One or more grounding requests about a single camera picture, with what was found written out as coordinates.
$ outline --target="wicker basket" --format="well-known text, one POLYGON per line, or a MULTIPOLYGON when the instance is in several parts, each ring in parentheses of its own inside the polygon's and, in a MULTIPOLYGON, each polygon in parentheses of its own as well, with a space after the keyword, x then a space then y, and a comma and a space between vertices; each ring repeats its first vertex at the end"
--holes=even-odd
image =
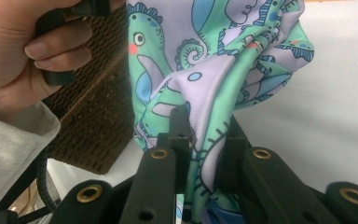
POLYGON ((109 171, 132 137, 133 112, 124 6, 108 18, 87 19, 93 28, 92 61, 76 82, 51 97, 62 128, 49 156, 93 172, 109 171))

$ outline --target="hand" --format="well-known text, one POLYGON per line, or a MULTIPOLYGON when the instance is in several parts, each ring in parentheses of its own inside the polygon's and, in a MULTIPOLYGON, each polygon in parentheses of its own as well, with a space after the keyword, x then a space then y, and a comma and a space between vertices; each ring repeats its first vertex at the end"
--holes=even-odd
MULTIPOLYGON (((84 43, 92 31, 85 21, 68 21, 34 37, 34 25, 40 16, 79 1, 0 0, 0 120, 9 122, 60 88, 49 86, 38 68, 76 70, 90 61, 91 53, 84 43)), ((122 0, 111 0, 111 9, 120 3, 122 0)))

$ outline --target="gray sleeve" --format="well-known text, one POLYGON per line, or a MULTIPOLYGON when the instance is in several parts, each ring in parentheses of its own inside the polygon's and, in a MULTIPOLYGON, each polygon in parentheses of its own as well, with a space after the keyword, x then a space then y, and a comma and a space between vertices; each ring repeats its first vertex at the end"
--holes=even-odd
POLYGON ((0 200, 59 129, 58 119, 42 103, 10 124, 0 121, 0 200))

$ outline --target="black handle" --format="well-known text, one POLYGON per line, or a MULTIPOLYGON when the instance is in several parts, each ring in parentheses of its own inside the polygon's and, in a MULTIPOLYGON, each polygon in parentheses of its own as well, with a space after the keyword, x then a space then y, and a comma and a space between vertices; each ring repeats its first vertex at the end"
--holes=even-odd
MULTIPOLYGON (((83 0, 71 8, 75 16, 102 16, 110 15, 109 0, 83 0)), ((45 34, 65 23, 65 12, 56 8, 43 15, 36 23, 36 35, 45 34)), ((46 82, 50 86, 62 86, 76 80, 74 71, 50 72, 42 70, 46 82)))
MULTIPOLYGON (((36 23, 36 35, 51 31, 65 23, 64 11, 61 8, 53 9, 43 15, 36 23)), ((74 71, 50 72, 42 70, 46 82, 50 86, 62 86, 75 81, 74 71)))

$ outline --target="colorful fabric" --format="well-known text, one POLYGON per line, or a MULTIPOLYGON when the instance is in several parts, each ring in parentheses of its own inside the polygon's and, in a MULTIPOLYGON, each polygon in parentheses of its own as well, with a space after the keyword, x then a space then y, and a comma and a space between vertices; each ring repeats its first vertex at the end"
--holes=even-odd
POLYGON ((313 58, 301 0, 127 1, 134 138, 147 150, 186 105, 195 138, 183 223, 243 223, 233 195, 215 187, 234 109, 261 103, 313 58))

